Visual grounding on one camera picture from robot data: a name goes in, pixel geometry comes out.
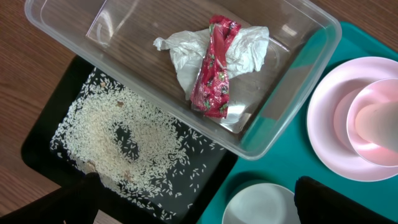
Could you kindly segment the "red snack wrapper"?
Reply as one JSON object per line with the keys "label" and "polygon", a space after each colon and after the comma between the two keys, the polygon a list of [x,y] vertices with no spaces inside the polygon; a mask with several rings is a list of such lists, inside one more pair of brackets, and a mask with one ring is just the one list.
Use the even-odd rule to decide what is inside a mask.
{"label": "red snack wrapper", "polygon": [[220,15],[209,21],[210,40],[190,95],[193,109],[211,118],[225,118],[229,106],[226,53],[241,25]]}

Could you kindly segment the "white bowl with rice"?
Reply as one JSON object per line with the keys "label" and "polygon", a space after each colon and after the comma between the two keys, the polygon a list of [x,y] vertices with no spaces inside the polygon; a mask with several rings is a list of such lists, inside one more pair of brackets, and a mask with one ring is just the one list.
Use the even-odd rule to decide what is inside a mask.
{"label": "white bowl with rice", "polygon": [[223,224],[300,224],[294,193],[281,185],[247,182],[230,198]]}

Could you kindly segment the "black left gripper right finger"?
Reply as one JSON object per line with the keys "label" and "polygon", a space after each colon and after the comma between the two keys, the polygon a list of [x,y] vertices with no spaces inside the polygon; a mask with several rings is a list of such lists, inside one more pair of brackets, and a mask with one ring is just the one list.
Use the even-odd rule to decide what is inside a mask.
{"label": "black left gripper right finger", "polygon": [[296,181],[294,202],[301,224],[395,224],[308,176]]}

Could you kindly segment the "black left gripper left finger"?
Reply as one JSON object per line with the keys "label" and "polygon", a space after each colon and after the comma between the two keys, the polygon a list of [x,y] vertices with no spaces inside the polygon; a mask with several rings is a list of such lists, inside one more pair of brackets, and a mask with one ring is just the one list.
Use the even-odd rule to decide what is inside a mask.
{"label": "black left gripper left finger", "polygon": [[93,223],[99,210],[101,181],[89,173],[73,185],[1,217],[1,223]]}

